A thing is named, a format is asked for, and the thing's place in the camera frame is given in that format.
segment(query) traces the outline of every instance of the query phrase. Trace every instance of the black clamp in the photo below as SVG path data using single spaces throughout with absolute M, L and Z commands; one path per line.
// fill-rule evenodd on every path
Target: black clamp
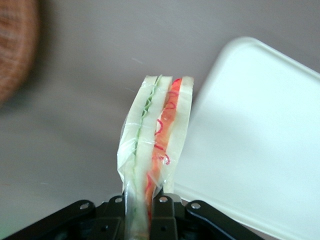
M 118 195 L 95 207 L 77 201 L 4 240 L 124 240 L 125 199 Z M 196 200 L 160 192 L 152 203 L 149 240 L 262 240 L 238 222 Z

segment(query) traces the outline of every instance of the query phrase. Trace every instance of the white plastic lid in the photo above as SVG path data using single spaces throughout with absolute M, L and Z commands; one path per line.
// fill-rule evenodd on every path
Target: white plastic lid
M 191 112 L 175 193 L 279 239 L 320 236 L 320 74 L 249 37 Z

